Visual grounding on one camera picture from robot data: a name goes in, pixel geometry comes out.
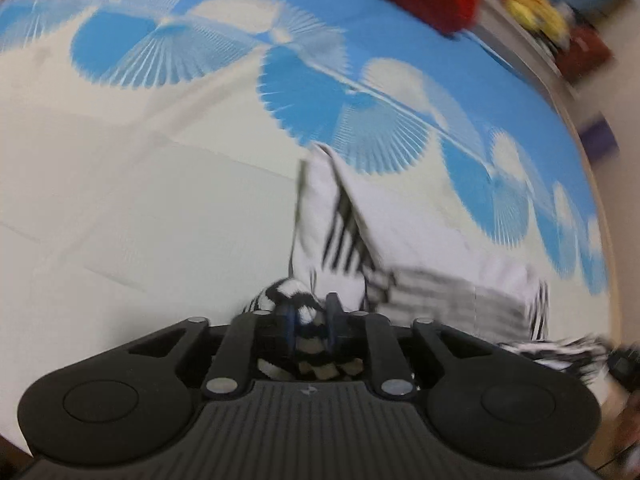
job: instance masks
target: ridged surface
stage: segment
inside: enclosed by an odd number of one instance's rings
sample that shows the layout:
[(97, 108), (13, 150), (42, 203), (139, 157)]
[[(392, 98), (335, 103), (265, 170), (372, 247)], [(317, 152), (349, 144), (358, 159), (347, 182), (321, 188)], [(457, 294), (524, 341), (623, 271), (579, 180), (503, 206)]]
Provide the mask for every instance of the ridged surface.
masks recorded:
[(508, 471), (472, 462), (430, 433), (415, 408), (361, 382), (258, 382), (208, 404), (173, 447), (140, 462), (78, 469), (39, 460), (29, 480), (597, 479), (578, 462)]

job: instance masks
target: metal screw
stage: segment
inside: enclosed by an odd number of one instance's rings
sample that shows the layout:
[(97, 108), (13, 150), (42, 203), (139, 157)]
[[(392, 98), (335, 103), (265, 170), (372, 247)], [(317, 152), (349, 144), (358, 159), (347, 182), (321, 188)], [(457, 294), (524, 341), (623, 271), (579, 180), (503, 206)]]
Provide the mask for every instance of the metal screw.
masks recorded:
[(404, 379), (388, 379), (382, 383), (382, 391), (395, 397), (401, 397), (410, 393), (414, 386)]
[(238, 383), (229, 377), (216, 377), (207, 381), (207, 390), (212, 394), (230, 394), (238, 389)]

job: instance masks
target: black cable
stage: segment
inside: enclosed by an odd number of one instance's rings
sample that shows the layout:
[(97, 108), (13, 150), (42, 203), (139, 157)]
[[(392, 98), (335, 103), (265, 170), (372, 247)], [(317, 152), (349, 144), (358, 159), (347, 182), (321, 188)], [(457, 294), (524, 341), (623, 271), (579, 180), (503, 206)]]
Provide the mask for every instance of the black cable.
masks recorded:
[(602, 464), (600, 467), (594, 469), (594, 471), (600, 471), (600, 469), (604, 469), (606, 468), (606, 466), (608, 466), (609, 464), (611, 464), (613, 461), (619, 459), (622, 455), (624, 455), (627, 451), (629, 451), (633, 446), (635, 446), (636, 443), (634, 442), (633, 444), (631, 444), (630, 446), (625, 447), (625, 449), (623, 449), (622, 451), (617, 452), (613, 458), (611, 460), (609, 460), (608, 462), (605, 462), (604, 464)]

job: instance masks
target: wall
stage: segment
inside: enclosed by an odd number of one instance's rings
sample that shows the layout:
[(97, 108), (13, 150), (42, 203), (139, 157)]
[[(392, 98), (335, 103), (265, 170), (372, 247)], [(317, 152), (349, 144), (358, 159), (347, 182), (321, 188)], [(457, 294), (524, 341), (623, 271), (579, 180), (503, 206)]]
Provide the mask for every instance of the wall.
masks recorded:
[(625, 9), (602, 37), (616, 62), (581, 88), (572, 110), (578, 129), (599, 111), (620, 147), (593, 170), (611, 232), (623, 339), (640, 340), (640, 0)]

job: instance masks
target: blue and white patterned fabric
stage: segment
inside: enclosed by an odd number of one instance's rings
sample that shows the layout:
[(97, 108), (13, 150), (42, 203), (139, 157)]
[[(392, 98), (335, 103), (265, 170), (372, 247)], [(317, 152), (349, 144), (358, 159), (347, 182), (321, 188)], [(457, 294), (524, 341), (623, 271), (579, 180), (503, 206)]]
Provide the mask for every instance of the blue and white patterned fabric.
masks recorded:
[[(234, 110), (237, 131), (227, 115), (227, 138), (216, 133), (215, 146), (202, 131), (182, 140), (284, 176), (294, 176), (292, 164), (281, 169), (277, 153), (262, 161), (261, 143), (291, 143), (279, 155), (288, 160), (299, 153), (292, 146), (325, 142), (356, 170), (396, 187), (399, 178), (428, 177), (422, 167), (435, 172), (439, 161), (465, 214), (493, 244), (516, 250), (539, 238), (559, 279), (580, 274), (590, 294), (606, 291), (596, 210), (574, 142), (544, 100), (470, 34), (443, 38), (383, 0), (5, 1), (0, 62), (40, 43), (64, 51), (53, 80), (100, 89), (95, 101), (104, 106), (95, 114), (105, 120), (115, 120), (130, 95), (129, 123), (144, 124), (154, 105), (157, 120), (148, 124), (181, 127), (175, 103), (206, 85), (236, 96), (241, 81), (252, 94), (245, 100), (262, 111), (234, 101), (226, 110)], [(167, 87), (175, 93), (159, 106)], [(218, 124), (215, 114), (208, 120)], [(438, 208), (437, 193), (423, 199)], [(468, 225), (459, 216), (451, 221)]]
[(38, 377), (286, 275), (306, 146), (532, 264), (551, 338), (608, 325), (562, 121), (385, 0), (3, 0), (0, 433)]

